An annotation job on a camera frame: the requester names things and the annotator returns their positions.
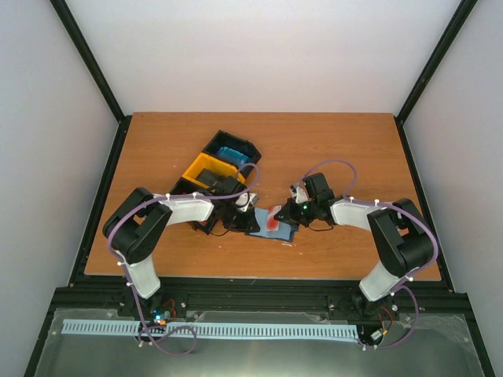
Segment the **red white credit card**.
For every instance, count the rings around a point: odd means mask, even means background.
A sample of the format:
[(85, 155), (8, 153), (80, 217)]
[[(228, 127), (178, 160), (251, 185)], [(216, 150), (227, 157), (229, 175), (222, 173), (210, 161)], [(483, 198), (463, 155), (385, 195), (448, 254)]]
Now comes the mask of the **red white credit card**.
[(280, 228), (280, 222), (274, 219), (274, 215), (281, 209), (281, 205), (272, 206), (268, 209), (266, 216), (266, 230), (276, 232)]

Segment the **blue leather card holder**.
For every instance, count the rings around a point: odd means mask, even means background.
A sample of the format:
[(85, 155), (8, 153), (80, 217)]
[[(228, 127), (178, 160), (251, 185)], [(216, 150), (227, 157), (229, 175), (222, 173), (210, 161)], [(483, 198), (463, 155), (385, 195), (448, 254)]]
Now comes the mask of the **blue leather card holder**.
[(245, 235), (291, 243), (299, 228), (276, 220), (274, 216), (279, 213), (280, 209), (281, 205), (269, 208), (256, 207), (255, 220), (259, 229), (246, 231)]

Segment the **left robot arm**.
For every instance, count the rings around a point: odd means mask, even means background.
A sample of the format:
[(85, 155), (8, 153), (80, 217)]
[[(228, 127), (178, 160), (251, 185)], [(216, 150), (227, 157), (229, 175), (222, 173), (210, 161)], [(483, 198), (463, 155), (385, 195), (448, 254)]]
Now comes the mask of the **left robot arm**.
[(152, 253), (166, 227), (215, 218), (233, 232), (259, 229), (255, 219), (258, 195), (237, 179), (222, 178), (210, 189), (165, 195), (136, 188), (103, 226), (107, 248), (123, 268), (127, 286), (136, 294), (135, 305), (146, 316), (163, 307), (160, 278)]

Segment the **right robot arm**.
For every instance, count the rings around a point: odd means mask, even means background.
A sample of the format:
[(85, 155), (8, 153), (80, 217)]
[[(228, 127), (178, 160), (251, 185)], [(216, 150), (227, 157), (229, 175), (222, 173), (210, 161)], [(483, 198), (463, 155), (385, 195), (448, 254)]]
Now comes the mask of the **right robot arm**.
[(323, 221), (372, 234), (379, 261), (359, 283), (368, 302), (393, 295), (415, 273), (436, 262), (438, 241), (410, 199), (381, 202), (336, 196), (322, 173), (304, 177), (290, 191), (292, 197), (274, 215), (275, 220), (306, 228), (313, 221)]

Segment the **black card stack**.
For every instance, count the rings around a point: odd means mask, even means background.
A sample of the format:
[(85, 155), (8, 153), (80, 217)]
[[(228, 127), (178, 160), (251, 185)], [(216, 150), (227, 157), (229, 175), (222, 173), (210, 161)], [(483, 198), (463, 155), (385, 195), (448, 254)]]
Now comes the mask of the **black card stack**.
[(217, 189), (221, 187), (226, 179), (226, 175), (217, 174), (207, 168), (204, 168), (196, 176), (196, 181), (202, 185), (206, 185), (209, 189)]

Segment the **blue card stack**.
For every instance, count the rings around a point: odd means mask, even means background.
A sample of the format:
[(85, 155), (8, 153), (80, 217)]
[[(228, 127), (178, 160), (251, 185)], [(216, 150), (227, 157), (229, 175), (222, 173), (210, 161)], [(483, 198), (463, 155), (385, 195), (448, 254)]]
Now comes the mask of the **blue card stack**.
[(226, 161), (227, 163), (232, 163), (238, 167), (250, 162), (250, 158), (243, 152), (227, 146), (221, 147), (216, 152), (216, 155), (219, 159)]

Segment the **black bin with red cards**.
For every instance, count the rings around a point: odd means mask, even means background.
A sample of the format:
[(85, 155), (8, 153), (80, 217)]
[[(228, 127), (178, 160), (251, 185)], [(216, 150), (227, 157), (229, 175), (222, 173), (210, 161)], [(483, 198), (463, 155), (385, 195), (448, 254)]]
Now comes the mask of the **black bin with red cards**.
[(179, 178), (164, 204), (171, 210), (168, 225), (189, 223), (194, 230), (209, 234), (216, 225), (215, 205), (205, 199), (204, 188)]

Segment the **yellow middle bin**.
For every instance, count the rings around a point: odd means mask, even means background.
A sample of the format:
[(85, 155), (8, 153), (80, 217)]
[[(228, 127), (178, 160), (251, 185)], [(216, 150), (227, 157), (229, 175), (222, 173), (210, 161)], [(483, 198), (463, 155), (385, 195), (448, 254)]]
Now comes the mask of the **yellow middle bin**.
[(182, 178), (205, 189), (213, 185), (218, 178), (226, 177), (234, 177), (240, 183), (245, 182), (244, 175), (238, 172), (236, 166), (203, 152), (182, 174)]

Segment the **left controller board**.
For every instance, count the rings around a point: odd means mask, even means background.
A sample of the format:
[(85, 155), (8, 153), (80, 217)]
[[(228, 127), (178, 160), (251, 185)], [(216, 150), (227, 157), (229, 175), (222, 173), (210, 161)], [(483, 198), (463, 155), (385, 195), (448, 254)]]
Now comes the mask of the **left controller board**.
[(157, 308), (152, 309), (151, 314), (153, 315), (154, 323), (160, 326), (176, 320), (177, 314), (174, 299), (170, 298)]

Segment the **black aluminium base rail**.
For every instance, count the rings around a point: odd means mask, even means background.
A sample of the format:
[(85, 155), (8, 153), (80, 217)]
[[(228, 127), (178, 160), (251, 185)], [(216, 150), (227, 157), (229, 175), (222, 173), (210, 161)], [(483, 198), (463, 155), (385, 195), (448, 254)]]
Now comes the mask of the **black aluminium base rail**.
[(411, 283), (411, 292), (400, 291), (377, 303), (365, 304), (350, 281), (293, 281), (262, 279), (163, 278), (160, 290), (136, 305), (124, 279), (103, 276), (77, 280), (55, 290), (48, 312), (57, 309), (114, 309), (122, 317), (144, 314), (151, 321), (157, 312), (175, 309), (177, 319), (189, 313), (276, 312), (319, 314), (329, 320), (373, 324), (380, 318), (460, 314), (474, 320), (466, 294), (443, 283)]

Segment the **left black frame post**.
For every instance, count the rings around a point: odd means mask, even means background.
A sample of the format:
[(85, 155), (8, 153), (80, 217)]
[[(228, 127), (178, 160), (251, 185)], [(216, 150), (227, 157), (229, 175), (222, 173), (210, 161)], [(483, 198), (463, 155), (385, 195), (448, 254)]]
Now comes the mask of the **left black frame post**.
[(101, 67), (97, 62), (84, 34), (82, 33), (81, 28), (74, 18), (68, 3), (64, 0), (50, 0), (50, 4), (56, 12), (92, 79), (94, 80), (114, 119), (118, 124), (123, 123), (127, 116), (124, 114), (116, 96), (112, 92), (112, 88), (108, 84), (108, 81), (105, 78), (105, 75), (101, 70)]

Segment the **black frame post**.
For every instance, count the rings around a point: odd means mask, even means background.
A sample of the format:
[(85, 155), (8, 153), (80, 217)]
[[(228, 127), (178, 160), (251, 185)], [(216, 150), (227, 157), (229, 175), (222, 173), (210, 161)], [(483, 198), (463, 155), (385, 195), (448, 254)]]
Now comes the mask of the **black frame post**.
[(105, 78), (105, 75), (101, 70), (101, 67), (97, 62), (84, 34), (82, 33), (81, 28), (74, 18), (68, 3), (64, 0), (50, 0), (50, 4), (56, 12), (92, 79), (94, 80), (114, 119), (118, 124), (123, 123), (127, 116), (124, 114), (116, 96), (112, 92), (112, 88), (108, 84), (108, 81)]
[(462, 0), (455, 9), (450, 21), (446, 25), (442, 35), (437, 41), (435, 48), (432, 50), (430, 57), (424, 65), (421, 73), (417, 77), (412, 89), (404, 101), (400, 111), (395, 116), (397, 126), (404, 126), (409, 118), (417, 102), (427, 88), (433, 75), (442, 63), (445, 55), (449, 51), (459, 32), (472, 13), (472, 10), (477, 4), (477, 0)]

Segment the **right black frame post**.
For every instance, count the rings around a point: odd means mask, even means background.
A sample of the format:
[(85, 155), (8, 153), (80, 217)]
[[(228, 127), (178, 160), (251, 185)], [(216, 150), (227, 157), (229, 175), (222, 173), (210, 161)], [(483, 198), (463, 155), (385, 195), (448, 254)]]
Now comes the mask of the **right black frame post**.
[(472, 10), (477, 4), (477, 0), (462, 0), (455, 9), (450, 21), (446, 25), (442, 35), (437, 41), (435, 48), (432, 50), (430, 57), (424, 65), (421, 73), (417, 77), (412, 89), (404, 101), (400, 111), (395, 116), (397, 126), (404, 126), (409, 118), (417, 102), (427, 88), (433, 75), (442, 63), (445, 55), (449, 51), (459, 32), (472, 13)]

